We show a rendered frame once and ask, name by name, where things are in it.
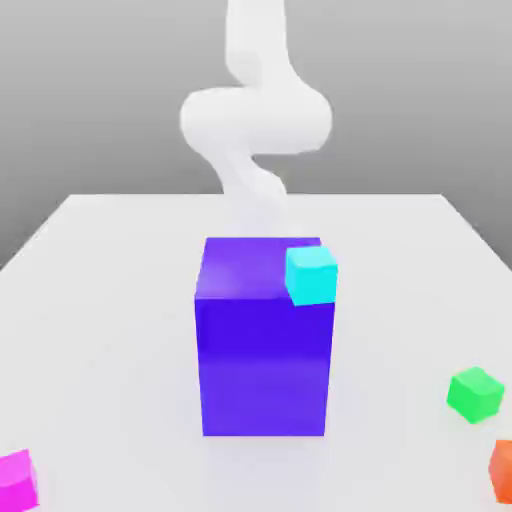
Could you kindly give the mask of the small cyan cube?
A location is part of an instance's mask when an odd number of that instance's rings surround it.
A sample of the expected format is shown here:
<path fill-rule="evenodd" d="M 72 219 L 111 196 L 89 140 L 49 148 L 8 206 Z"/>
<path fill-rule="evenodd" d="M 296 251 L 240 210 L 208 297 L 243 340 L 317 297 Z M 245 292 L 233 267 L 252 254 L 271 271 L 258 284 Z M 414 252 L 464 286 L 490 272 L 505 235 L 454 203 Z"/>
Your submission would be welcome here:
<path fill-rule="evenodd" d="M 295 306 L 331 304 L 336 301 L 338 264 L 328 247 L 288 248 L 285 285 Z"/>

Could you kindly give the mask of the small green cube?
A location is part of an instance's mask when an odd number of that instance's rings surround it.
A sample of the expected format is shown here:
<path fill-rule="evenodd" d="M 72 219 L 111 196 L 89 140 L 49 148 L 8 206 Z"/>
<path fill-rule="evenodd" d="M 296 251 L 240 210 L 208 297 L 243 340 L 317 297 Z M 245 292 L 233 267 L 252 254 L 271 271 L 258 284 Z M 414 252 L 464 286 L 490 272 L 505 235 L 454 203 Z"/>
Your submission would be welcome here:
<path fill-rule="evenodd" d="M 504 392 L 503 383 L 475 366 L 451 378 L 447 404 L 469 423 L 476 424 L 498 413 Z"/>

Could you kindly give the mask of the large purple box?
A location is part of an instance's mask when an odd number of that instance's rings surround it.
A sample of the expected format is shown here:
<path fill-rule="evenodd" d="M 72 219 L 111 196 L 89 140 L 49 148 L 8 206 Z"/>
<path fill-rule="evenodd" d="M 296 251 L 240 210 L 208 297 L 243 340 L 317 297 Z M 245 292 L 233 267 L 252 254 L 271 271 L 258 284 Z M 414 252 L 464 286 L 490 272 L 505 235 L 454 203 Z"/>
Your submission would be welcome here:
<path fill-rule="evenodd" d="M 325 432 L 335 304 L 296 305 L 286 252 L 317 237 L 205 241 L 194 295 L 206 436 Z"/>

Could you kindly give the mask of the small magenta cube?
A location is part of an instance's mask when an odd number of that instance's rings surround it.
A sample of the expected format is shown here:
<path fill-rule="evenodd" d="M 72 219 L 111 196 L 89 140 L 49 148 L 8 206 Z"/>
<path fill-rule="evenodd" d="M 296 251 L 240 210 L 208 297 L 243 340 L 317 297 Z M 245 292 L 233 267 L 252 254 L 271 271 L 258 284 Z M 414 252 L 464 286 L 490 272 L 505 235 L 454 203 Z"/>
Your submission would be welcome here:
<path fill-rule="evenodd" d="M 30 452 L 0 457 L 0 512 L 26 512 L 39 505 L 36 472 Z"/>

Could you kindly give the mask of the small orange cube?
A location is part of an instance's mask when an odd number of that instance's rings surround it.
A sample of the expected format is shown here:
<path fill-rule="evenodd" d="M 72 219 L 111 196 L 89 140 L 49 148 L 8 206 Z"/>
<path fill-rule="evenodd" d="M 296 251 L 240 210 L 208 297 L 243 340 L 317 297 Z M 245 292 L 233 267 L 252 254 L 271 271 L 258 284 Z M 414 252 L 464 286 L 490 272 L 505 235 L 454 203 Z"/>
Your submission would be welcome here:
<path fill-rule="evenodd" d="M 512 440 L 497 440 L 489 467 L 496 501 L 512 504 Z"/>

